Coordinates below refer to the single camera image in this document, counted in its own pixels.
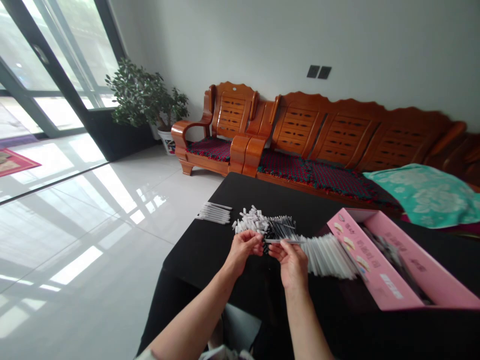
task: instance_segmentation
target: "glossy floor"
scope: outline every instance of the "glossy floor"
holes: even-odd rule
[[[155,146],[0,206],[0,358],[133,359],[163,261],[222,180]]]
[[[0,203],[107,162],[88,133],[9,149],[41,166],[0,177]]]

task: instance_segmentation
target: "floral towel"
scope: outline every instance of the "floral towel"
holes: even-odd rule
[[[414,224],[441,229],[480,222],[480,194],[453,175],[420,164],[363,175],[397,199]]]

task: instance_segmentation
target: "pink cardboard box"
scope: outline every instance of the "pink cardboard box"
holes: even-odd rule
[[[422,302],[358,223],[399,250],[408,271],[435,305]],[[381,310],[480,309],[480,299],[383,212],[343,208],[327,224],[360,268],[365,285]]]

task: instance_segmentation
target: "knitted cushion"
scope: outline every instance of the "knitted cushion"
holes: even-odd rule
[[[376,203],[397,210],[402,209],[398,201],[388,192],[361,173],[313,160],[309,160],[307,165],[311,168],[313,186],[317,189],[333,191],[367,203]]]
[[[209,136],[203,140],[191,143],[186,148],[186,151],[212,160],[229,162],[231,145],[231,141]]]
[[[258,167],[260,173],[312,185],[309,168],[300,156],[287,155],[270,149],[263,150]]]

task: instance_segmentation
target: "white flower pot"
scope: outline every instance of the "white flower pot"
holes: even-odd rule
[[[172,137],[172,133],[170,131],[157,131],[158,135],[160,135],[161,142],[165,147],[167,155],[175,156],[175,142],[174,138]]]

